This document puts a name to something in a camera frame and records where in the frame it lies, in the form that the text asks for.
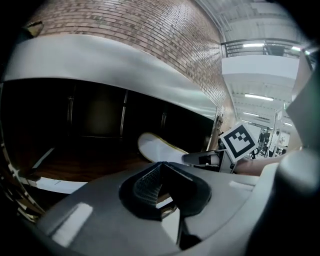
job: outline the ceiling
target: ceiling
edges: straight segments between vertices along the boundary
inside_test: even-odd
[[[196,0],[218,27],[223,41],[240,39],[277,38],[292,40],[305,47],[306,37],[290,15],[277,3],[264,0]],[[273,127],[275,111],[284,103],[291,102],[292,87],[250,81],[250,79],[228,82],[238,119],[247,120],[266,127]],[[274,101],[247,98],[246,93],[273,97]],[[246,115],[254,113],[260,117]],[[287,114],[284,121],[292,123]],[[290,132],[291,127],[282,128]]]

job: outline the railing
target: railing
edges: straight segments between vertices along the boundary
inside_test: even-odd
[[[301,43],[287,39],[240,39],[223,42],[221,45],[224,58],[243,55],[273,55],[298,59],[300,52],[303,51],[311,62],[316,60],[312,53],[303,49]]]

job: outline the metal panel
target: metal panel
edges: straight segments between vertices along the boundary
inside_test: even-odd
[[[215,119],[216,105],[177,70],[148,53],[97,36],[52,35],[22,42],[11,56],[4,80],[28,78],[111,85]]]

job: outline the yellow rim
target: yellow rim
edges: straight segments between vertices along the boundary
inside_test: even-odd
[[[188,152],[182,150],[181,148],[178,148],[177,146],[174,146],[174,145],[170,144],[169,142],[165,141],[163,138],[159,137],[158,135],[156,135],[156,134],[154,134],[154,133],[152,133],[152,132],[144,132],[144,133],[142,133],[142,134],[139,136],[139,138],[138,138],[138,141],[137,141],[138,149],[139,149],[141,155],[143,155],[144,158],[146,158],[147,160],[149,160],[149,161],[152,162],[152,163],[154,163],[154,161],[152,161],[151,159],[149,159],[148,157],[146,157],[146,156],[141,152],[141,150],[140,150],[140,148],[139,148],[139,140],[140,140],[141,136],[142,136],[142,135],[145,135],[145,134],[151,134],[151,135],[157,137],[157,138],[158,138],[159,140],[161,140],[163,143],[167,144],[169,147],[171,147],[171,148],[173,148],[173,149],[175,149],[175,150],[178,150],[178,151],[180,151],[180,152],[182,152],[182,153],[184,153],[184,154],[189,154]]]

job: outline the dark wood surface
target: dark wood surface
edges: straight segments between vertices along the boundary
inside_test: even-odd
[[[119,138],[80,137],[61,144],[33,174],[56,180],[90,182],[149,163],[136,145]]]

